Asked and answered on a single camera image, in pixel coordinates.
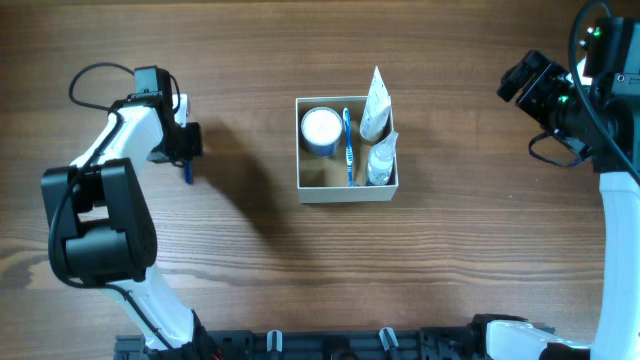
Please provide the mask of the blue disposable razor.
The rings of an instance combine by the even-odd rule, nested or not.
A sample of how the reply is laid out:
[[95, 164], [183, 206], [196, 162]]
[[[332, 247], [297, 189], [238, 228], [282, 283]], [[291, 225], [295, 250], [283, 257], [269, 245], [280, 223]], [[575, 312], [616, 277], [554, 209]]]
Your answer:
[[193, 165], [191, 161], [187, 161], [184, 166], [184, 180], [187, 184], [193, 183]]

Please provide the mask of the blue jar white lid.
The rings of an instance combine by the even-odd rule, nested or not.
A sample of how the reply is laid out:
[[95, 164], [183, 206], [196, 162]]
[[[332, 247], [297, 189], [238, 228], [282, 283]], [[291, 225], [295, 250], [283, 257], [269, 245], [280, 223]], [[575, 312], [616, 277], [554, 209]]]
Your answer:
[[331, 108], [312, 108], [301, 120], [301, 132], [309, 153], [322, 158], [332, 157], [343, 133], [342, 118]]

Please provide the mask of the blue white toothbrush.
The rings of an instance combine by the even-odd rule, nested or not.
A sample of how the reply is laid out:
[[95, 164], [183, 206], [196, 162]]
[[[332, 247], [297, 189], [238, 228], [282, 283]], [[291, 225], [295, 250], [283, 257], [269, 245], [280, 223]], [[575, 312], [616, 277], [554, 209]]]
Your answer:
[[348, 108], [344, 108], [342, 112], [342, 119], [345, 128], [345, 160], [347, 167], [347, 185], [349, 187], [355, 187], [355, 179], [354, 179], [354, 171], [353, 171], [353, 162], [354, 162], [354, 153], [352, 147], [352, 136], [351, 136], [351, 116]]

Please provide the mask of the white cream tube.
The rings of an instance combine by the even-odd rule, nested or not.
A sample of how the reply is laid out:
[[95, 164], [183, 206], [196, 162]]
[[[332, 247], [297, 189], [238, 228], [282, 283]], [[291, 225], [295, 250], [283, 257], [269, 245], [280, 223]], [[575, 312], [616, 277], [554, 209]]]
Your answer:
[[375, 67], [367, 95], [360, 136], [365, 142], [377, 142], [386, 127], [391, 111], [391, 98], [378, 67]]

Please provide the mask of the clear bottle green label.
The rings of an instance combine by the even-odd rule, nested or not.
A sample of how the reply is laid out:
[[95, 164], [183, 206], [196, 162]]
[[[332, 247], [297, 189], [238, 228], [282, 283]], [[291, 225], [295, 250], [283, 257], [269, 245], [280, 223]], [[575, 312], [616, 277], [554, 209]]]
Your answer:
[[389, 183], [395, 161], [398, 136], [397, 132], [392, 131], [371, 148], [367, 160], [366, 184], [368, 186], [384, 186]]

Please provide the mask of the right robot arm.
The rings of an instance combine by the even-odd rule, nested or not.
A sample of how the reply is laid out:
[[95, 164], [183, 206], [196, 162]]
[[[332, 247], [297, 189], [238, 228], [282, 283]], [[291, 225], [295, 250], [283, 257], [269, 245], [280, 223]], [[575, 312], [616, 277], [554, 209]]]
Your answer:
[[477, 350], [490, 359], [639, 356], [639, 21], [606, 15], [570, 36], [569, 66], [532, 50], [497, 94], [535, 119], [599, 175], [605, 214], [603, 296], [595, 338], [580, 344], [527, 321], [487, 316]]

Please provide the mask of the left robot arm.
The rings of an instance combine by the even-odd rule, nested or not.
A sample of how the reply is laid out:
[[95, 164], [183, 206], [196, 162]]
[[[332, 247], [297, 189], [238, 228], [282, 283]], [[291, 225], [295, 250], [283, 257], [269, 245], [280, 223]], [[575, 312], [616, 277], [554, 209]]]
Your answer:
[[157, 234], [138, 181], [152, 162], [183, 169], [190, 182], [201, 128], [167, 70], [131, 73], [133, 92], [106, 108], [107, 125], [90, 148], [42, 176], [49, 263], [65, 285], [102, 291], [122, 306], [142, 333], [141, 357], [218, 359], [218, 345], [156, 264]]

